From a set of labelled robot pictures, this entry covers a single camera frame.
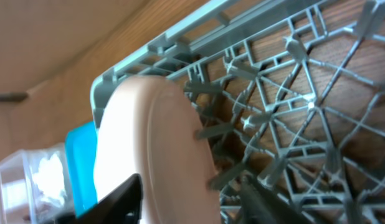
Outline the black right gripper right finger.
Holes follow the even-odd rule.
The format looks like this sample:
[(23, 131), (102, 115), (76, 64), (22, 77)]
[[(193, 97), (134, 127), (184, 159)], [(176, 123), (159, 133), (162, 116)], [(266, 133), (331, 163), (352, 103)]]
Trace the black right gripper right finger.
[(275, 194), (261, 186), (253, 177), (241, 179), (239, 191), (242, 222), (247, 224), (309, 224)]

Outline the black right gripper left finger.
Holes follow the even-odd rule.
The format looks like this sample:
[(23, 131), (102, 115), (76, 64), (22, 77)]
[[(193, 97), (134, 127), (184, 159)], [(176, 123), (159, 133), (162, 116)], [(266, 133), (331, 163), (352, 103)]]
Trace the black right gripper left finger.
[(55, 219), (59, 224), (139, 224), (143, 184), (139, 174), (131, 175), (96, 206), (80, 217), (68, 213)]

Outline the large white plate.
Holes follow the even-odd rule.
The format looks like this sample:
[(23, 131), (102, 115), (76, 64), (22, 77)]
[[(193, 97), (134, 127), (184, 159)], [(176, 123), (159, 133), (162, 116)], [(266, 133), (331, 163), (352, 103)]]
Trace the large white plate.
[(143, 187), (142, 223), (220, 223), (209, 143), (196, 139), (198, 113), (181, 87), (134, 76), (115, 88), (98, 129), (93, 173), (98, 201), (133, 174)]

